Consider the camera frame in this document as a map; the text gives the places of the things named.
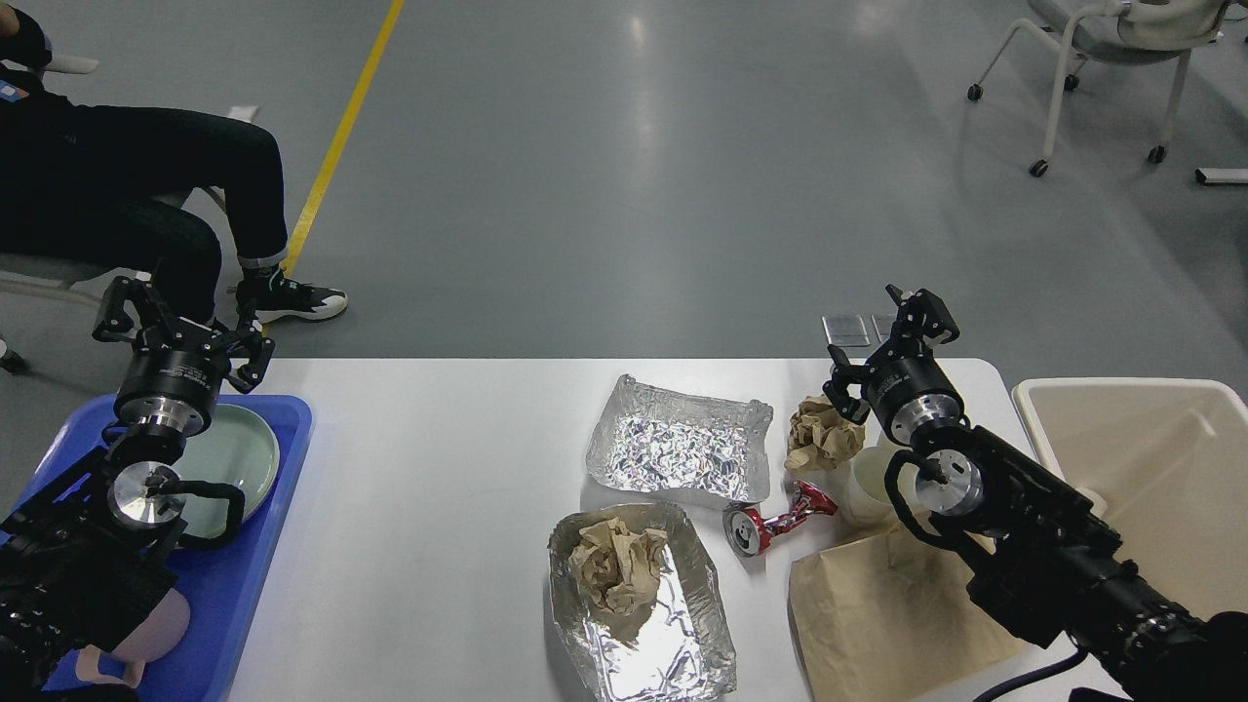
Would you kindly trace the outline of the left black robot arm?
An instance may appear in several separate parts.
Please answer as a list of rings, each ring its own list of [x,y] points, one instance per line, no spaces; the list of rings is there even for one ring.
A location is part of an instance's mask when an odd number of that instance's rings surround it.
[[[134,351],[99,443],[2,520],[1,683],[5,701],[135,701],[121,683],[47,690],[71,650],[114,648],[173,591],[175,547],[230,545],[245,491],[182,477],[183,445],[213,423],[228,382],[250,393],[275,342],[246,307],[236,329],[178,317],[154,284],[116,277],[94,339]]]

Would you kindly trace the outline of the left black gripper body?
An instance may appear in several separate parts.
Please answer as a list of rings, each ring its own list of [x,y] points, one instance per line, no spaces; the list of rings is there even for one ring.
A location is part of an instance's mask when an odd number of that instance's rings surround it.
[[[115,398],[125,426],[158,425],[198,435],[213,425],[215,405],[230,360],[218,353],[139,345]]]

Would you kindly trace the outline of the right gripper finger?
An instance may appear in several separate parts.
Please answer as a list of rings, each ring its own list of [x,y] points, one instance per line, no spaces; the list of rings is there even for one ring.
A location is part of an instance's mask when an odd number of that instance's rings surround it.
[[[927,289],[905,292],[887,285],[886,292],[897,307],[896,319],[885,341],[885,360],[935,358],[935,350],[958,339],[958,325],[943,299]]]
[[[824,395],[837,410],[839,417],[854,425],[865,425],[871,403],[869,401],[869,385],[874,378],[874,363],[871,358],[865,363],[851,363],[845,350],[839,346],[827,346],[826,351],[831,358],[830,377],[824,382]]]

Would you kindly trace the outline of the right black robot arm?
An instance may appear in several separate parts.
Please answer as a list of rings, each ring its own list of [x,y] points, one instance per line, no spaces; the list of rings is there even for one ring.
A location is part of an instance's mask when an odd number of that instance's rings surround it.
[[[967,595],[1025,643],[1067,635],[1075,655],[985,690],[983,701],[1038,683],[1094,657],[1131,701],[1243,701],[1246,615],[1199,620],[1121,563],[1117,530],[1091,498],[973,425],[936,363],[958,325],[929,290],[886,289],[897,314],[889,339],[856,365],[829,345],[822,391],[842,418],[879,418],[896,445],[884,488],[919,541],[972,570]]]

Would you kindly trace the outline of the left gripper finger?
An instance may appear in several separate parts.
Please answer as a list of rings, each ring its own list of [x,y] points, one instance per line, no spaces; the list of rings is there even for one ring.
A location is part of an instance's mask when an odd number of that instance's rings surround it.
[[[210,320],[207,329],[200,353],[233,390],[255,391],[263,382],[276,349],[273,339],[262,332],[257,312],[242,311],[233,329],[216,319]]]
[[[154,284],[117,276],[99,304],[94,339],[129,344],[137,352],[186,351],[201,345],[201,326],[178,316]]]

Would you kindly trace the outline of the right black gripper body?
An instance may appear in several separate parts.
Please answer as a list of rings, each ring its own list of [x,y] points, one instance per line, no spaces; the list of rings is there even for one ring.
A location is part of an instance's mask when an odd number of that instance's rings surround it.
[[[865,363],[857,421],[874,416],[890,440],[963,422],[963,400],[934,357],[887,357]]]

